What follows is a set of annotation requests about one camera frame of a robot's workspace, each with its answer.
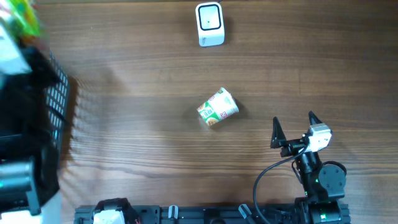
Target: cup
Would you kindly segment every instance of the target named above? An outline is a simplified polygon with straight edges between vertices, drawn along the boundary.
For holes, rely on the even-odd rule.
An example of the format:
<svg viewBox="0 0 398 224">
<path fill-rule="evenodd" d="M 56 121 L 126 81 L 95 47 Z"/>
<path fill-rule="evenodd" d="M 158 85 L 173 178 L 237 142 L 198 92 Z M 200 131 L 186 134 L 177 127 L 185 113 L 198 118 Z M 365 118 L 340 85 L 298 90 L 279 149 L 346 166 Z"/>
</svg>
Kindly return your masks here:
<svg viewBox="0 0 398 224">
<path fill-rule="evenodd" d="M 232 114 L 238 113 L 239 109 L 232 95 L 221 87 L 220 90 L 202 104 L 197 111 L 206 124 L 211 126 Z"/>
</svg>

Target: wooden tabletop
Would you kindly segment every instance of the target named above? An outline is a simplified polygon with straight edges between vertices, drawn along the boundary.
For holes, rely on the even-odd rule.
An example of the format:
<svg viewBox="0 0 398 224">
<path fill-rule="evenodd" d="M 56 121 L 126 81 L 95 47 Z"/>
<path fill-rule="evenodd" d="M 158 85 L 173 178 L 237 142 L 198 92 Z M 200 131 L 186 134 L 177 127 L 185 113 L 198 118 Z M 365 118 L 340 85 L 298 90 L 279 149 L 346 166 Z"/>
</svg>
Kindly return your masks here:
<svg viewBox="0 0 398 224">
<path fill-rule="evenodd" d="M 333 130 L 322 161 L 343 163 L 353 223 L 398 218 L 398 5 L 222 3 L 225 43 L 198 44 L 197 2 L 39 7 L 71 76 L 73 127 L 63 146 L 63 220 L 127 197 L 134 205 L 252 203 L 255 178 L 281 160 L 308 112 Z M 208 129 L 196 108 L 226 88 L 236 114 Z M 304 196 L 290 164 L 267 174 L 261 203 Z"/>
</svg>

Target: wooden table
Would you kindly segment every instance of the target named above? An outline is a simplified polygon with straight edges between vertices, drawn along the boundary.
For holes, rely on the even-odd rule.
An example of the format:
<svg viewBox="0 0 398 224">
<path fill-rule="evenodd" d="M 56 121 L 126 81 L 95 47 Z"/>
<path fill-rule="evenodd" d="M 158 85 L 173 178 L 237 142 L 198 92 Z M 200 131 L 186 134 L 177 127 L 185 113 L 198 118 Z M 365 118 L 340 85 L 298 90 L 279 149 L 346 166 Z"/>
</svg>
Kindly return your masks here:
<svg viewBox="0 0 398 224">
<path fill-rule="evenodd" d="M 288 138 L 313 110 L 334 131 L 323 161 L 348 169 L 353 223 L 398 218 L 398 5 L 222 3 L 225 43 L 198 45 L 197 2 L 48 4 L 50 48 L 73 77 L 62 154 L 63 219 L 99 200 L 134 205 L 252 202 L 272 118 Z M 208 129 L 196 108 L 220 87 L 241 112 Z M 285 164 L 260 202 L 304 195 Z"/>
</svg>

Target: wood grain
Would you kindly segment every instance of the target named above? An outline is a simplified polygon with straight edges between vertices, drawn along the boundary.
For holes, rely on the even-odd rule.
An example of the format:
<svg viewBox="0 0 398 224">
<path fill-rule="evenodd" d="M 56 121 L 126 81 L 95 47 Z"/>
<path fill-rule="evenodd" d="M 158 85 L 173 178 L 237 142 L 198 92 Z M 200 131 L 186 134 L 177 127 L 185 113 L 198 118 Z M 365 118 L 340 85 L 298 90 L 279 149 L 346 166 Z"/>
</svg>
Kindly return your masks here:
<svg viewBox="0 0 398 224">
<path fill-rule="evenodd" d="M 223 3 L 226 42 L 198 45 L 197 2 L 57 4 L 39 8 L 53 53 L 73 77 L 73 127 L 60 184 L 63 219 L 99 200 L 251 203 L 254 179 L 280 160 L 313 110 L 334 131 L 323 161 L 348 169 L 353 223 L 398 218 L 398 5 Z M 220 87 L 240 113 L 208 129 L 195 109 Z M 303 190 L 290 164 L 270 172 L 260 202 Z"/>
</svg>

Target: white box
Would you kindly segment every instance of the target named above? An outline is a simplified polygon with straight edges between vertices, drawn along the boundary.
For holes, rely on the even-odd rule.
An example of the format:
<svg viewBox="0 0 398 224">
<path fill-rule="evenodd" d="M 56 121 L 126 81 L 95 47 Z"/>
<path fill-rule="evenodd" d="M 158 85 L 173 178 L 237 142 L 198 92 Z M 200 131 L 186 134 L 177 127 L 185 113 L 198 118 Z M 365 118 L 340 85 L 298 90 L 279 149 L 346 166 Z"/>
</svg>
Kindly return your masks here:
<svg viewBox="0 0 398 224">
<path fill-rule="evenodd" d="M 199 45 L 209 47 L 224 42 L 223 10 L 217 2 L 201 3 L 196 8 Z"/>
</svg>

